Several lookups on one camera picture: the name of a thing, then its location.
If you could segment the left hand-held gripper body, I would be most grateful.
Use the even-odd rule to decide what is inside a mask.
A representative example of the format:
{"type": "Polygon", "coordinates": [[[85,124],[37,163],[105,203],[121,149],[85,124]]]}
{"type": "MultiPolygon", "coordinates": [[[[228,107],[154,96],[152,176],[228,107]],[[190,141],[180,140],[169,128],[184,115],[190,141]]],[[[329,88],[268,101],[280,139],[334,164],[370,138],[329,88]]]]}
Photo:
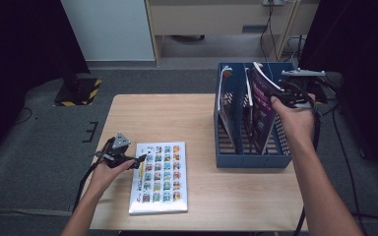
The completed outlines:
{"type": "Polygon", "coordinates": [[[130,144],[131,142],[119,132],[115,137],[108,139],[95,155],[101,157],[108,167],[115,168],[125,161],[132,160],[132,157],[125,154],[130,144]]]}

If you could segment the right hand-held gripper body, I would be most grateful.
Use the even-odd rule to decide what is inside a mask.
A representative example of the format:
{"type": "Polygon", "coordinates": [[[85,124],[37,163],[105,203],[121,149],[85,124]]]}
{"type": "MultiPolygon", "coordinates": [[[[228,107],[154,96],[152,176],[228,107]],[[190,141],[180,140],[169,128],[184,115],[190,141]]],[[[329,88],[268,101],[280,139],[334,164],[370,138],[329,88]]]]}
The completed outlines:
{"type": "Polygon", "coordinates": [[[326,76],[325,71],[295,69],[282,71],[282,76],[281,85],[286,93],[285,96],[289,101],[289,105],[295,106],[310,103],[310,93],[315,95],[315,101],[318,102],[316,100],[315,79],[320,77],[323,80],[326,76]]]}

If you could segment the purple magazine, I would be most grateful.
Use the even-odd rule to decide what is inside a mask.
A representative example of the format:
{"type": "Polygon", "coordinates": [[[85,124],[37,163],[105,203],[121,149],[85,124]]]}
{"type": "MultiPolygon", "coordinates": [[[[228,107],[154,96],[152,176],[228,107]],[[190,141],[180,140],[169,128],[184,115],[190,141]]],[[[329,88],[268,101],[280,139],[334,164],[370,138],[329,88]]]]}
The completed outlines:
{"type": "Polygon", "coordinates": [[[249,144],[249,153],[252,152],[253,149],[253,141],[252,141],[252,108],[253,108],[253,101],[251,95],[251,87],[249,82],[249,69],[245,69],[246,74],[246,96],[247,96],[247,103],[245,108],[245,128],[248,138],[249,144]]]}
{"type": "Polygon", "coordinates": [[[254,62],[250,69],[249,82],[253,101],[253,143],[257,151],[264,154],[277,117],[271,96],[283,89],[268,78],[264,66],[258,62],[254,62]]]}

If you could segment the white picture-grid book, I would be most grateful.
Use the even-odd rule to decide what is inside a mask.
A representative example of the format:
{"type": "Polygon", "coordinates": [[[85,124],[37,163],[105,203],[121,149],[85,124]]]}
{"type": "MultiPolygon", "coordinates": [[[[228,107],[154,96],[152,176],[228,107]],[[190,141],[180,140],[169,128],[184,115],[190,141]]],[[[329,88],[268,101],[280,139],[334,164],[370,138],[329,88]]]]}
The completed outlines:
{"type": "Polygon", "coordinates": [[[187,212],[185,143],[137,144],[136,155],[146,158],[133,173],[129,213],[187,212]]]}

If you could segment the blue plastic file rack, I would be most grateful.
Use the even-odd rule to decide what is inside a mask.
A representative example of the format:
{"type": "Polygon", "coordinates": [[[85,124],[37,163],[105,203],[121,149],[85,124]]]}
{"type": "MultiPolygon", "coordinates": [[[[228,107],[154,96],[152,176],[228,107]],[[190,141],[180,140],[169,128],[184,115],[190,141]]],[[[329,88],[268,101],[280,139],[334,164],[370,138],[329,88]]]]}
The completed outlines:
{"type": "MultiPolygon", "coordinates": [[[[245,69],[250,69],[253,63],[220,63],[215,99],[215,144],[216,164],[218,168],[285,168],[291,161],[290,151],[282,128],[282,122],[276,117],[272,133],[269,137],[264,154],[260,154],[253,143],[252,152],[249,153],[249,144],[245,128],[246,74],[245,69]],[[217,100],[220,80],[220,67],[229,65],[233,73],[234,90],[237,92],[234,107],[234,133],[238,151],[234,152],[231,141],[221,123],[217,112],[217,100]]],[[[264,62],[265,74],[278,85],[282,71],[291,67],[289,63],[264,62]]]]}

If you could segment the person's left hand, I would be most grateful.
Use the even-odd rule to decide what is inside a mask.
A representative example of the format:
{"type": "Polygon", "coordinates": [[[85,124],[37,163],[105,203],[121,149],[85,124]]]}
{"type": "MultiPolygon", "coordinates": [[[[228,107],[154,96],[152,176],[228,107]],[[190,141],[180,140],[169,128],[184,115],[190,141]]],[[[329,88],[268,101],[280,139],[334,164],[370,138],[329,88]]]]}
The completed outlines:
{"type": "Polygon", "coordinates": [[[133,160],[127,160],[114,168],[110,168],[105,163],[99,163],[94,170],[88,190],[102,194],[116,177],[133,164],[133,160]]]}

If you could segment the person's right hand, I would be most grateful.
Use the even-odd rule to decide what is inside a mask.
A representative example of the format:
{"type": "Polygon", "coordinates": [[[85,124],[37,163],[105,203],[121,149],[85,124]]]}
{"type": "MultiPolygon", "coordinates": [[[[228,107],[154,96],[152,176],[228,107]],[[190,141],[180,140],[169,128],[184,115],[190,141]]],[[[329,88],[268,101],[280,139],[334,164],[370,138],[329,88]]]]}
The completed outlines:
{"type": "Polygon", "coordinates": [[[309,109],[288,108],[275,96],[271,97],[272,106],[279,114],[283,131],[286,135],[289,148],[312,148],[312,133],[314,116],[309,109]]]}

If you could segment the black yellow-striped stand base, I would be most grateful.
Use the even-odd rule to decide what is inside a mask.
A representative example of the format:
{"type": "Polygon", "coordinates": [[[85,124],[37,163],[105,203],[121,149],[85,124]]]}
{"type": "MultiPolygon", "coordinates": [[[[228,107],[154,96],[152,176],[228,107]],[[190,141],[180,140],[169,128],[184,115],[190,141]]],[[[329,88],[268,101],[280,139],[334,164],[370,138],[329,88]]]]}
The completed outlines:
{"type": "Polygon", "coordinates": [[[64,78],[54,98],[56,106],[90,105],[99,90],[101,79],[88,73],[64,78]]]}
{"type": "Polygon", "coordinates": [[[324,85],[325,82],[320,77],[315,79],[316,100],[320,103],[326,104],[328,102],[328,97],[323,89],[324,85]]]}

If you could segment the dark curtain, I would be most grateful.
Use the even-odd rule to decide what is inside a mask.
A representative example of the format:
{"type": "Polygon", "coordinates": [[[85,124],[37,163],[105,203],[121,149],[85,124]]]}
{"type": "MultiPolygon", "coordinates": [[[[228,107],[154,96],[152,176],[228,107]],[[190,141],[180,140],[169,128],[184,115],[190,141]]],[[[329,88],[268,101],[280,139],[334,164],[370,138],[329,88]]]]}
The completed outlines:
{"type": "Polygon", "coordinates": [[[378,0],[320,0],[299,66],[343,76],[343,111],[378,162],[378,0]]]}
{"type": "Polygon", "coordinates": [[[88,70],[61,0],[0,0],[0,143],[29,89],[88,70]]]}

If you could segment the light wooden desk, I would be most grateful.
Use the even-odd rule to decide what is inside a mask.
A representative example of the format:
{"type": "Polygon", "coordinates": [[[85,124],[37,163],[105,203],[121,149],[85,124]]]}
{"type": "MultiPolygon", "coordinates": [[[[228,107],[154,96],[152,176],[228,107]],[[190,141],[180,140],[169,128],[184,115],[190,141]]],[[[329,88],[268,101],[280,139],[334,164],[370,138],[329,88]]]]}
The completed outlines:
{"type": "Polygon", "coordinates": [[[280,60],[288,40],[308,34],[321,0],[145,0],[157,63],[169,35],[259,33],[265,56],[280,60]]]}

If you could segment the white cabinet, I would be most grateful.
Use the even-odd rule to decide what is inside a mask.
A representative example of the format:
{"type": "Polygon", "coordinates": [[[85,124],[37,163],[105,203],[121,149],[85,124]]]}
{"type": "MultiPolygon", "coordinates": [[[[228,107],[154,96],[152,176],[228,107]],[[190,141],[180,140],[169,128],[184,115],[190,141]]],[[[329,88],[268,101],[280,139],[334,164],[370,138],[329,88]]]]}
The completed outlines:
{"type": "Polygon", "coordinates": [[[145,0],[61,0],[87,61],[154,61],[145,0]]]}

